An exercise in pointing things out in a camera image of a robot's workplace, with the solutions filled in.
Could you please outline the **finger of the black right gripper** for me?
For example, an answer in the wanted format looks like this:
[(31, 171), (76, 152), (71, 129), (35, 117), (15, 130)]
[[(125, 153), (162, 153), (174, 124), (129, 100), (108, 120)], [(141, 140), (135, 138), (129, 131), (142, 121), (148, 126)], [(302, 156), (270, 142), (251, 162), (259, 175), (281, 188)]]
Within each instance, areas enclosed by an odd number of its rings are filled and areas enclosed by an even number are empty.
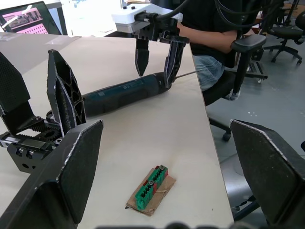
[(168, 56), (165, 60), (164, 65), (164, 86), (165, 88), (170, 88), (172, 83), (175, 81), (176, 75), (179, 71), (183, 49), (185, 47), (185, 43), (182, 42), (171, 42), (170, 48), (168, 52)]
[(143, 76), (149, 62), (149, 41), (136, 39), (135, 67), (139, 76)]

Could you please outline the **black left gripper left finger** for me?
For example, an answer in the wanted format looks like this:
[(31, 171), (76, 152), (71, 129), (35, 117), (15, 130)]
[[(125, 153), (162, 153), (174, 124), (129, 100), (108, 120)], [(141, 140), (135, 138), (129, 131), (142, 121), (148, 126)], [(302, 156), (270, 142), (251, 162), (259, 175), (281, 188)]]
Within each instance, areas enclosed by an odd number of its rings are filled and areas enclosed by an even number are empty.
[(27, 178), (0, 218), (2, 229), (75, 229), (97, 167), (103, 121), (67, 132)]

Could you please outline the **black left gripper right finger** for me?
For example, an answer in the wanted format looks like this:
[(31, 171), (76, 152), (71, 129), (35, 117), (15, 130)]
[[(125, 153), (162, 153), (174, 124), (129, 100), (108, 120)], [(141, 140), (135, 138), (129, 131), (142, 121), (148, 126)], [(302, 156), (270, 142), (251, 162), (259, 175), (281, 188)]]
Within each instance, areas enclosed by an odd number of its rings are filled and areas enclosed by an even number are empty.
[(305, 227), (305, 160), (274, 130), (230, 125), (244, 177), (270, 225)]

